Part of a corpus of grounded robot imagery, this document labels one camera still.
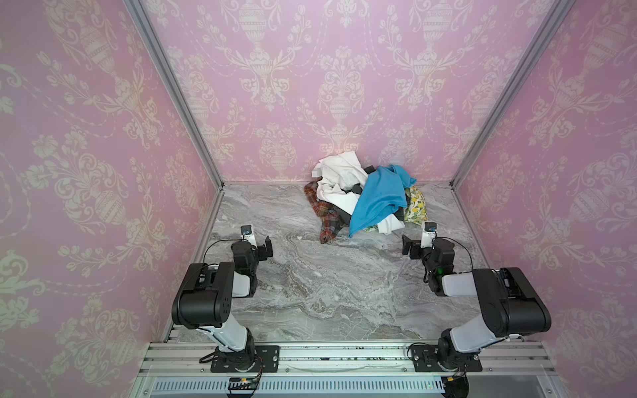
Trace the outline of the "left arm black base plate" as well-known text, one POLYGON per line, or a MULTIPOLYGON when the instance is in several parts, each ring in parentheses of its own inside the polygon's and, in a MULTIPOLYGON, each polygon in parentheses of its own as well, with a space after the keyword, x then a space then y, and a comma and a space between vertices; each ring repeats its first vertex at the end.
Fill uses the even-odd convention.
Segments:
POLYGON ((279 368, 280 346, 263 345, 247 348, 241 353, 224 353, 218 348, 212 353, 212 373, 276 373, 279 368))

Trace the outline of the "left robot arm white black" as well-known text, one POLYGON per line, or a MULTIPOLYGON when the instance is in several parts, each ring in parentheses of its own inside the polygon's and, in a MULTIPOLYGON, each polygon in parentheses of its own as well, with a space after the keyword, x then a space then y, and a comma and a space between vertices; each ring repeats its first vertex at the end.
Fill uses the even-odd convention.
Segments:
POLYGON ((204 333, 215 343, 214 351, 198 360, 211 372, 274 373, 280 348, 258 346, 250 329, 232 314, 232 300, 254 296, 257 267, 274 255, 271 239, 266 237, 263 245, 234 240, 231 250, 229 262, 189 265, 172 305, 172 321, 204 333))

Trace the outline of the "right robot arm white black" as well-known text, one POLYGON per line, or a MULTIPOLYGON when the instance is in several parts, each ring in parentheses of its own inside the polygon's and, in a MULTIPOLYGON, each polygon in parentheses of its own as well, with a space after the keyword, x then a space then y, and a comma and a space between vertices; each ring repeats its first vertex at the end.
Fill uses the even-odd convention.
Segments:
POLYGON ((473 297, 479 315, 441 333, 435 345, 413 343, 406 349, 417 372, 449 371, 464 375, 482 371, 480 353, 510 338, 545 333, 551 315, 528 278, 517 267, 455 272, 456 245, 437 237, 426 246, 402 238, 402 253, 425 268, 424 283, 438 297, 473 297))

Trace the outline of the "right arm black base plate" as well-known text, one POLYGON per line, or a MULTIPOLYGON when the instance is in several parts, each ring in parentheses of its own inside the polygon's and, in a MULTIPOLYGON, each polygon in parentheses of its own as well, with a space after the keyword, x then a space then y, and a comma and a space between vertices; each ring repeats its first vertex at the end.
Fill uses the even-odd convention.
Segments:
POLYGON ((414 343, 407 348, 406 356, 411 360, 415 372, 465 373, 483 371, 477 353, 457 353, 453 349, 449 349, 448 353, 445 353, 438 346, 414 343))

